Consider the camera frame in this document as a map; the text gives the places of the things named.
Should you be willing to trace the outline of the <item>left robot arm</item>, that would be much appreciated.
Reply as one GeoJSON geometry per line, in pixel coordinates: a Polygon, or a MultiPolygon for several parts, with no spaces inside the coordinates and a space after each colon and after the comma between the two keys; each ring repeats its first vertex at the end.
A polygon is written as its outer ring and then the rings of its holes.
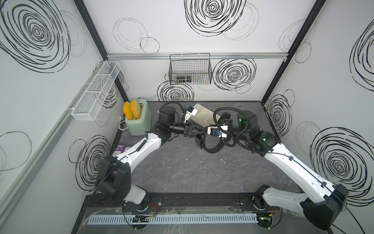
{"type": "Polygon", "coordinates": [[[131,183],[131,174],[136,166],[166,142],[170,142],[172,134],[196,137],[204,133],[202,126],[191,120],[198,114],[196,108],[183,108],[181,119],[175,121],[175,108],[171,104],[168,102],[160,108],[158,121],[145,132],[141,141],[118,156],[104,158],[95,182],[96,191],[118,204],[131,202],[139,207],[148,205],[147,192],[131,183]]]}

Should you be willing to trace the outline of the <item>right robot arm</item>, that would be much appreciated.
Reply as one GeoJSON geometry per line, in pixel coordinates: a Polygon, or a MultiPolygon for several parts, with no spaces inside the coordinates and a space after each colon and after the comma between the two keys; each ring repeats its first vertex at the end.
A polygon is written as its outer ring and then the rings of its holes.
{"type": "Polygon", "coordinates": [[[253,194],[258,210],[280,207],[303,215],[321,230],[329,230],[343,210],[349,191],[342,184],[335,185],[294,156],[280,139],[260,130],[257,116],[250,111],[223,107],[213,112],[214,131],[224,138],[229,147],[236,145],[257,153],[280,168],[302,190],[291,193],[262,185],[253,194]]]}

